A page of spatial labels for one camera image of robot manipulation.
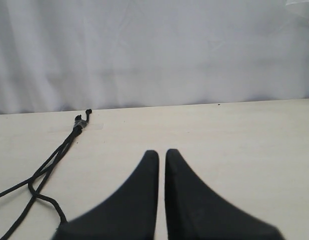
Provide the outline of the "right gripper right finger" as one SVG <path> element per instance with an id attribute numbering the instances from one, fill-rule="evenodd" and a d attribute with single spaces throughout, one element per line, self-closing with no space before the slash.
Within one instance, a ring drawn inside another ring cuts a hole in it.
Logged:
<path id="1" fill-rule="evenodd" d="M 170 240 L 282 240 L 275 226 L 208 187 L 177 149 L 165 157 L 164 202 Z"/>

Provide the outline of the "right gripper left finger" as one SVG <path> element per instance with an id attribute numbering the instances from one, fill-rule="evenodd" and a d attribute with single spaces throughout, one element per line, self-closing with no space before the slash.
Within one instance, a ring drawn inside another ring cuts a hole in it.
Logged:
<path id="1" fill-rule="evenodd" d="M 159 155 L 147 150 L 129 178 L 95 208 L 62 224 L 55 240 L 153 240 L 159 192 Z"/>

